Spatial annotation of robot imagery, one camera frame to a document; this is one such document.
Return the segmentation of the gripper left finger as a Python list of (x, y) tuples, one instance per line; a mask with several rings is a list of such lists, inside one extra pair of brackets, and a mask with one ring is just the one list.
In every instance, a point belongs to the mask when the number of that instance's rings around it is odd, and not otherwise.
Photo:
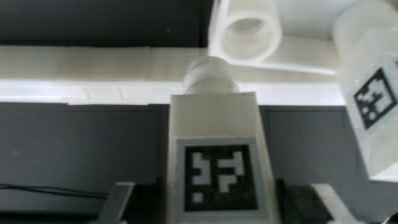
[(88, 224), (129, 224), (123, 218), (136, 183), (118, 182), (106, 200), (102, 212), (95, 221)]

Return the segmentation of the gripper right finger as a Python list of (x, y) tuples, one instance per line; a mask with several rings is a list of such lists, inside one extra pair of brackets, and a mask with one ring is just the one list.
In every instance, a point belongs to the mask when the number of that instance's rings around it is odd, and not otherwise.
[(312, 187), (315, 188), (328, 211), (333, 216), (333, 220), (328, 222), (328, 224), (363, 224), (351, 213), (349, 207), (344, 203), (333, 186), (329, 184), (313, 184)]

